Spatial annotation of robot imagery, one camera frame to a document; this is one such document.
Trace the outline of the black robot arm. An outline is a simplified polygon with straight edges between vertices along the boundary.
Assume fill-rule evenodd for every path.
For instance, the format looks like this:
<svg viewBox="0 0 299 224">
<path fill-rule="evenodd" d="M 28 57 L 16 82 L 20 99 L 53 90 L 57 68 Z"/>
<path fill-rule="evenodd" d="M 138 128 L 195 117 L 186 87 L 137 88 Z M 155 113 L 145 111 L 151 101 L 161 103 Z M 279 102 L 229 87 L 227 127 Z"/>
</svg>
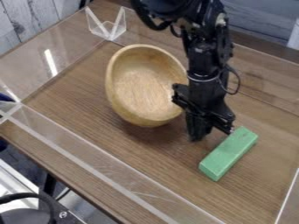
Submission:
<svg viewBox="0 0 299 224">
<path fill-rule="evenodd" d="M 230 133 L 235 114 L 226 104 L 234 56 L 230 18 L 221 0 L 131 0 L 143 23 L 169 29 L 182 39 L 189 70 L 186 84 L 173 85 L 173 102 L 185 110 L 190 139 L 201 141 L 213 129 Z"/>
</svg>

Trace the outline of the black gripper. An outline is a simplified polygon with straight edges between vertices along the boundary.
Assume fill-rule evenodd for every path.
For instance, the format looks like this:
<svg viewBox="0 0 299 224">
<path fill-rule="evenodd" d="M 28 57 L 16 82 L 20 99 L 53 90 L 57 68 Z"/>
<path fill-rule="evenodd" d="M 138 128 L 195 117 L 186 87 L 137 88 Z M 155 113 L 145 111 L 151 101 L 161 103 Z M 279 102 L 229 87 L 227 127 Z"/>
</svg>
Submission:
<svg viewBox="0 0 299 224">
<path fill-rule="evenodd" d="M 225 102 L 229 82 L 223 79 L 173 84 L 173 102 L 186 112 L 190 139 L 201 141 L 213 128 L 227 135 L 233 132 L 235 114 Z"/>
</svg>

